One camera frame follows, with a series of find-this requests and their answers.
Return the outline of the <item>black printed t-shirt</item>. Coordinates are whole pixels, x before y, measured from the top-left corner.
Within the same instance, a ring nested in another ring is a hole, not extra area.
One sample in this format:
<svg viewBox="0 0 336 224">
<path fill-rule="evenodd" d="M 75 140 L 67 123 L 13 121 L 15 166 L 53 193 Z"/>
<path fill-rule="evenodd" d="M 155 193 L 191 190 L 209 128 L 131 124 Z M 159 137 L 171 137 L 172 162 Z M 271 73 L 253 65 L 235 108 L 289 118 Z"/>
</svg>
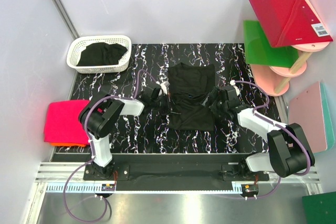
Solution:
<svg viewBox="0 0 336 224">
<path fill-rule="evenodd" d="M 195 67 L 179 63 L 168 68 L 169 128 L 181 131 L 213 131 L 213 114 L 202 105 L 215 87 L 213 64 Z"/>
</svg>

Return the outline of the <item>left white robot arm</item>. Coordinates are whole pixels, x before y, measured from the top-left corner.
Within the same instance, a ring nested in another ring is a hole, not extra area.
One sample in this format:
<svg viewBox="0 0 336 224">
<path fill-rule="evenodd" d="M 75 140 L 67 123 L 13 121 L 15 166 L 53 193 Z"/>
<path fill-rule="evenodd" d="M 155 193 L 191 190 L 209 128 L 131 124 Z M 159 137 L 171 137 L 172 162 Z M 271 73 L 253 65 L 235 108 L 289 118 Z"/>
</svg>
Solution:
<svg viewBox="0 0 336 224">
<path fill-rule="evenodd" d="M 86 173 L 102 179 L 117 174 L 113 170 L 109 134 L 119 117 L 124 115 L 140 116 L 151 110 L 168 109 L 169 82 L 148 84 L 139 95 L 122 98 L 99 92 L 80 112 L 78 120 L 88 136 L 91 147 L 91 162 L 86 165 Z"/>
</svg>

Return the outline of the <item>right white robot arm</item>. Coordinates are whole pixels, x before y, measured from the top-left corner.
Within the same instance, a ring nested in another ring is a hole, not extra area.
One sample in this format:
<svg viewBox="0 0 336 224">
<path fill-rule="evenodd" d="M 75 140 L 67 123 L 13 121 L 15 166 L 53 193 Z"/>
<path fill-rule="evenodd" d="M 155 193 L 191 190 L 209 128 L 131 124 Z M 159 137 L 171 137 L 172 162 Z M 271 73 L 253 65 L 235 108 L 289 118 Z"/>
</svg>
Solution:
<svg viewBox="0 0 336 224">
<path fill-rule="evenodd" d="M 240 163 L 243 172 L 273 172 L 281 178 L 308 174 L 315 159 L 302 127 L 262 115 L 255 107 L 242 103 L 239 94 L 235 85 L 215 87 L 202 105 L 216 117 L 235 122 L 268 143 L 268 152 L 251 154 Z"/>
</svg>

